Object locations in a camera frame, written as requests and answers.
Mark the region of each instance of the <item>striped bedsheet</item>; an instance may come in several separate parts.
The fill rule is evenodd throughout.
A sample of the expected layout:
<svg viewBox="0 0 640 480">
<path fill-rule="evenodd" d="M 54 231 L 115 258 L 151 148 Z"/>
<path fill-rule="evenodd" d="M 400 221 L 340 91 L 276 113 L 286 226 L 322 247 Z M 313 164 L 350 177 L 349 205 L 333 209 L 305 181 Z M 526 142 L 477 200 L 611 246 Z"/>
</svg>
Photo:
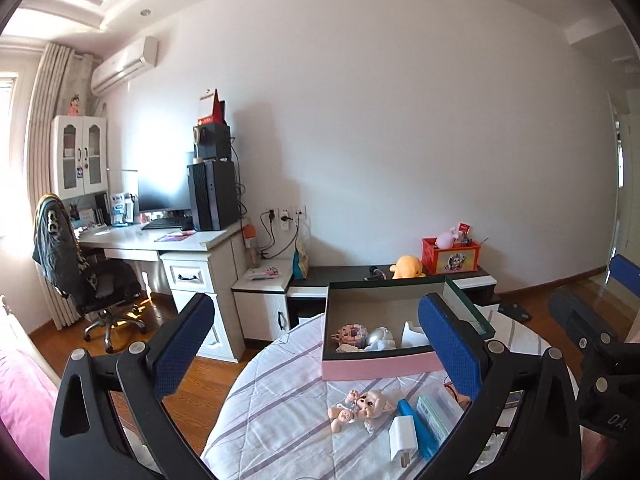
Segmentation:
<svg viewBox="0 0 640 480">
<path fill-rule="evenodd" d="M 541 354 L 548 344 L 500 313 L 484 312 L 495 338 L 512 351 Z M 405 480 L 424 467 L 415 456 L 402 469 L 391 462 L 383 415 L 369 434 L 363 425 L 332 434 L 326 410 L 351 389 L 380 389 L 393 402 L 415 407 L 428 381 L 444 382 L 444 371 L 372 381 L 325 382 L 321 377 L 324 314 L 291 330 L 260 352 L 238 377 L 209 435 L 202 459 L 220 480 Z"/>
</svg>

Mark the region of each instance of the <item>white cabinet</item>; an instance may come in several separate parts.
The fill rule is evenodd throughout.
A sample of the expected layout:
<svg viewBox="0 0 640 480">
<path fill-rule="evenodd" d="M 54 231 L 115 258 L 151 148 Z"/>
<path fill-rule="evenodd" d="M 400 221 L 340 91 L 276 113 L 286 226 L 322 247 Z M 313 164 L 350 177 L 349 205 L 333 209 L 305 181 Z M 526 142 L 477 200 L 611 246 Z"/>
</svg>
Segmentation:
<svg viewBox="0 0 640 480">
<path fill-rule="evenodd" d="M 57 116 L 51 124 L 51 183 L 60 198 L 107 190 L 107 121 Z"/>
<path fill-rule="evenodd" d="M 210 359 L 239 362 L 244 338 L 231 285 L 238 279 L 232 241 L 226 240 L 210 251 L 167 252 L 160 256 L 178 311 L 196 292 L 213 299 L 216 313 L 213 326 L 198 350 Z"/>
<path fill-rule="evenodd" d="M 172 290 L 175 306 L 180 312 L 189 303 L 190 299 L 195 293 L 187 290 Z M 220 306 L 218 305 L 218 298 L 215 294 L 207 293 L 213 300 L 213 304 L 216 308 L 216 313 L 213 319 L 213 326 L 207 333 L 198 355 L 201 357 L 209 357 L 213 359 L 222 359 L 225 361 L 236 361 L 234 354 L 231 350 L 228 339 L 226 338 L 225 325 L 220 315 Z"/>
<path fill-rule="evenodd" d="M 284 294 L 234 292 L 246 339 L 275 341 L 289 331 L 287 297 Z"/>
</svg>

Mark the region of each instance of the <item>red box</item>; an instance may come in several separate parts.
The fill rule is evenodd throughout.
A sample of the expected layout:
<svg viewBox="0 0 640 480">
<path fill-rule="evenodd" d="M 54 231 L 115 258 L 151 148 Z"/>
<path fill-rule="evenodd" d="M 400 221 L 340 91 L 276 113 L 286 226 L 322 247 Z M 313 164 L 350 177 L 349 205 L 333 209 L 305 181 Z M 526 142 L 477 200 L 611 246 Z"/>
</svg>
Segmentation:
<svg viewBox="0 0 640 480">
<path fill-rule="evenodd" d="M 455 244 L 450 249 L 436 247 L 436 238 L 422 239 L 422 264 L 429 274 L 453 274 L 478 270 L 480 244 Z"/>
</svg>

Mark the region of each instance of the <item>computer monitor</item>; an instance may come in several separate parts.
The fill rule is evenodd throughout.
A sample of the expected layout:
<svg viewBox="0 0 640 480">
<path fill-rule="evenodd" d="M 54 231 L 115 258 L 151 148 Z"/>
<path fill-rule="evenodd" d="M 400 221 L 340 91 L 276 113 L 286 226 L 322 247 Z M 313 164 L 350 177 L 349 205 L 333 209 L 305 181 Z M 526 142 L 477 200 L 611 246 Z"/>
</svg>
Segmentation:
<svg viewBox="0 0 640 480">
<path fill-rule="evenodd" d="M 138 168 L 138 206 L 141 213 L 191 209 L 187 165 L 193 152 L 155 156 Z"/>
</svg>

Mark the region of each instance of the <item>air conditioner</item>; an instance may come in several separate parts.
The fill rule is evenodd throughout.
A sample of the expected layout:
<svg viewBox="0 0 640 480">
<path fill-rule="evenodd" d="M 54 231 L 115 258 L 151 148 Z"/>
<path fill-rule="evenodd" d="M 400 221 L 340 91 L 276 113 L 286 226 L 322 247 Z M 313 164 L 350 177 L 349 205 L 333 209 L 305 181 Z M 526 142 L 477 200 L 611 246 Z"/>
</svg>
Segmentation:
<svg viewBox="0 0 640 480">
<path fill-rule="evenodd" d="M 128 81 L 156 66 L 158 40 L 147 36 L 134 41 L 94 70 L 91 92 L 103 95 L 121 81 Z"/>
</svg>

